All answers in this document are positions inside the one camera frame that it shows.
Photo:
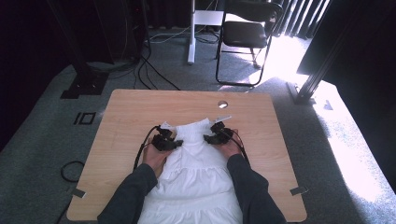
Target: person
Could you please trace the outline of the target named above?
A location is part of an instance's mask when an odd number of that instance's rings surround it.
[[[233,139],[241,145],[234,130]],[[253,171],[234,141],[214,146],[227,160],[235,195],[243,214],[243,223],[287,223],[268,193],[268,180]],[[143,162],[119,185],[105,209],[98,216],[99,224],[137,223],[145,196],[157,185],[167,156],[172,151],[158,151],[148,144]]]

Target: chair seat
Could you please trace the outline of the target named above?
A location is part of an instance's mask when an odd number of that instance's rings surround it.
[[[226,21],[223,32],[223,42],[230,47],[263,49],[267,46],[264,28],[259,23]]]

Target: white dress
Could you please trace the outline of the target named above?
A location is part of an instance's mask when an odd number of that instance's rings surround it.
[[[242,223],[242,211],[221,153],[204,140],[209,119],[177,126],[183,140],[146,196],[138,223]]]

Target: table top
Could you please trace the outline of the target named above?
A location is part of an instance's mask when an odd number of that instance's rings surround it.
[[[222,101],[228,106],[220,108]],[[305,220],[301,195],[290,193],[298,187],[297,180],[270,95],[219,91],[113,91],[78,181],[77,189],[86,195],[73,196],[67,217],[96,220],[132,172],[137,151],[153,126],[229,115],[225,126],[238,129],[252,169],[268,179],[269,193],[286,220]]]

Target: long sleeve shirt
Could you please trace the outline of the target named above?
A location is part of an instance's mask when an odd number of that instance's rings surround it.
[[[253,171],[242,155],[233,155],[227,162],[236,198],[243,213],[243,223],[287,223],[268,193],[268,181]],[[157,185],[154,171],[141,164],[120,184],[103,212],[99,224],[137,223],[145,196]]]

